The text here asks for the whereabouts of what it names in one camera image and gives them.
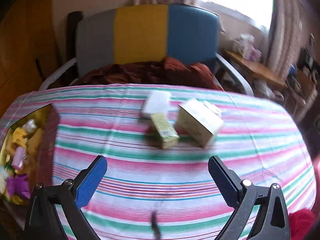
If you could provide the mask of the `white bed rail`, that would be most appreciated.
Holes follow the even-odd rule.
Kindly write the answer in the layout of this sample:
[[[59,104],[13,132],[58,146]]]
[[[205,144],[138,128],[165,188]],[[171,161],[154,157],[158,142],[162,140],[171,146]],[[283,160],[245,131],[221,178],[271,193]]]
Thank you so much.
[[[246,79],[229,63],[225,60],[220,54],[216,53],[215,61],[220,65],[220,70],[224,70],[228,75],[242,87],[243,92],[248,96],[254,96],[253,89]],[[62,67],[53,72],[45,81],[40,85],[39,91],[44,91],[49,88],[58,78],[62,76],[69,68],[74,66],[77,63],[76,58],[72,58],[67,61]]]

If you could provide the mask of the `gold tin box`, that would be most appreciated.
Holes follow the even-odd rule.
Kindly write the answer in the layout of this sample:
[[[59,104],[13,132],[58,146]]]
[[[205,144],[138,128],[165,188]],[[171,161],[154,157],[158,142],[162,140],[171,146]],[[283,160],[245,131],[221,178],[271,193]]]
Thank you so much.
[[[1,145],[1,197],[28,205],[37,182],[52,185],[60,116],[50,103],[23,116],[5,131]]]

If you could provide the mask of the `white plastic bag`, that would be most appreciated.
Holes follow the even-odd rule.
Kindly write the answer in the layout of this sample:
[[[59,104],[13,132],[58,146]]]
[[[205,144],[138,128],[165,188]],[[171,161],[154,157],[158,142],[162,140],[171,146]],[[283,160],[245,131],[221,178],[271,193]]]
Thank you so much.
[[[219,107],[215,106],[214,104],[209,103],[208,101],[204,101],[203,104],[214,114],[216,114],[218,117],[222,116],[222,111],[219,109]]]

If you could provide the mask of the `pink hair roller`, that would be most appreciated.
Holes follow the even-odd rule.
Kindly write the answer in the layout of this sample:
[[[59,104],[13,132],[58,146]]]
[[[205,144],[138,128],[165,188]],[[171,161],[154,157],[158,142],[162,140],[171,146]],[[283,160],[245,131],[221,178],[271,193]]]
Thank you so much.
[[[18,146],[18,148],[16,148],[14,157],[12,159],[11,166],[15,170],[21,171],[23,169],[23,162],[25,160],[25,156],[26,156],[26,148],[22,146]]]

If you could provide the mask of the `maroon blanket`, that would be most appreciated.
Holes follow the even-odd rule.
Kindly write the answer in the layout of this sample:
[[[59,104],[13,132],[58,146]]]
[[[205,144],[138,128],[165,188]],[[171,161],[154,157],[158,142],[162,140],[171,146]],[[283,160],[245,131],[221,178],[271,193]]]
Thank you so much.
[[[172,57],[166,57],[162,61],[106,65],[84,75],[74,85],[111,85],[115,83],[223,90],[215,83],[215,76],[205,64],[197,62],[185,65]]]

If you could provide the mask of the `striped bed sheet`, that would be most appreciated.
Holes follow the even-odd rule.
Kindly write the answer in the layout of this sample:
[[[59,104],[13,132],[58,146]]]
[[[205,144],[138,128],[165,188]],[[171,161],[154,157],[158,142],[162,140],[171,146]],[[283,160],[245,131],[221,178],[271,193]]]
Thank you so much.
[[[190,99],[221,109],[223,127],[201,148],[185,131],[178,144],[158,148],[144,101],[153,90],[171,94],[169,121]],[[280,185],[290,213],[310,209],[316,179],[303,137],[280,105],[247,95],[181,86],[79,86],[19,96],[1,117],[1,136],[23,116],[47,104],[60,116],[53,183],[74,178],[97,155],[107,172],[83,213],[101,239],[152,239],[150,215],[164,239],[214,239],[232,213],[208,172],[218,155],[243,179]]]

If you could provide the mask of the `white boxes on table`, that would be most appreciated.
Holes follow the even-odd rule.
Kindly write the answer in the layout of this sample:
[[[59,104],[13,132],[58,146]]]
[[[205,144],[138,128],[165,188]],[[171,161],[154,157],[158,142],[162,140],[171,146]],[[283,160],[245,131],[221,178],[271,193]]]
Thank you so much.
[[[247,33],[242,33],[238,39],[233,41],[232,51],[239,54],[243,59],[260,62],[262,53],[254,46],[254,37]]]

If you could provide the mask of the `red garment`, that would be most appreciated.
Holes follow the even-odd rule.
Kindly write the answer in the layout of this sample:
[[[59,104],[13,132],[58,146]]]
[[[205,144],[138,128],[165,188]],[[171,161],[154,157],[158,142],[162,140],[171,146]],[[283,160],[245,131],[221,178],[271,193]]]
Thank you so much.
[[[316,221],[316,215],[308,209],[289,214],[290,235],[292,240],[303,240]]]

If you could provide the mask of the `large cream carton box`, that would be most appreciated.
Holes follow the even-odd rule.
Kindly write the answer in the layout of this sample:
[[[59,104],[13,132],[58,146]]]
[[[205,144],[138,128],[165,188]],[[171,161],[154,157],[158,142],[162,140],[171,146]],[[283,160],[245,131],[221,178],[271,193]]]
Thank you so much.
[[[178,106],[176,124],[195,139],[202,148],[208,148],[223,126],[222,116],[218,117],[203,102],[191,99]]]

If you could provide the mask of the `yellow sock ball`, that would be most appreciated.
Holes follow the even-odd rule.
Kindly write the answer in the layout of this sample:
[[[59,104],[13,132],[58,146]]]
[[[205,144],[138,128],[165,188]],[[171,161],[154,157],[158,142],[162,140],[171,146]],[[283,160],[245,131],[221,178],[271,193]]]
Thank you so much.
[[[16,128],[12,133],[11,142],[16,146],[27,148],[28,133],[21,127]]]

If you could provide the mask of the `grey yellow blue headboard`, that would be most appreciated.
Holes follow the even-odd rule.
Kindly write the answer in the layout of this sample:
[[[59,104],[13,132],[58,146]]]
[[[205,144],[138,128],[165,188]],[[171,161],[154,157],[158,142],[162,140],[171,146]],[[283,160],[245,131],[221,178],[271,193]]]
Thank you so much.
[[[219,41],[216,14],[188,5],[134,5],[103,11],[77,27],[79,75],[117,63],[161,61],[214,69]]]

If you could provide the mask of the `small green carton box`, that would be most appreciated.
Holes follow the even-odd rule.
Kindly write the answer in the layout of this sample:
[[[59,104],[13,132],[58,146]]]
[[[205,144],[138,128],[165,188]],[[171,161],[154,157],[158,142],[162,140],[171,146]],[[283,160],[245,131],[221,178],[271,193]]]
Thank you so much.
[[[165,150],[174,147],[180,136],[174,126],[168,121],[164,113],[154,113],[150,115],[153,127],[160,140],[160,148]]]

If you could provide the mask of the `wedge yellow sponge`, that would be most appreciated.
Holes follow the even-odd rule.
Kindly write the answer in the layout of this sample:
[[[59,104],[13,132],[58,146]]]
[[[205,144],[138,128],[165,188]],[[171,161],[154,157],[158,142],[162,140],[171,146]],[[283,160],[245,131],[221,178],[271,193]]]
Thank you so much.
[[[39,146],[42,141],[43,129],[39,128],[36,130],[34,135],[28,140],[27,153],[31,156],[35,156],[38,153]]]

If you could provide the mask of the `purple snack pouch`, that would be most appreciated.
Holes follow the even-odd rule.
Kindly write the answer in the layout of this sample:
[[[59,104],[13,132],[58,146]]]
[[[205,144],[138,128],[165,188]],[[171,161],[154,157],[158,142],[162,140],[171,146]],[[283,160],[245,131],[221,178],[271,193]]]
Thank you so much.
[[[10,198],[19,196],[21,199],[30,199],[28,175],[24,173],[8,177],[7,193]]]

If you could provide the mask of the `wooden wardrobe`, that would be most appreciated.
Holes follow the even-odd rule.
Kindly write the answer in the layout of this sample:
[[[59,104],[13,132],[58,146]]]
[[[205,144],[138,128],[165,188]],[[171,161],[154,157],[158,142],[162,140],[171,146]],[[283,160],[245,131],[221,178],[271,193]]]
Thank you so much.
[[[1,21],[1,114],[57,70],[52,0],[14,0]]]

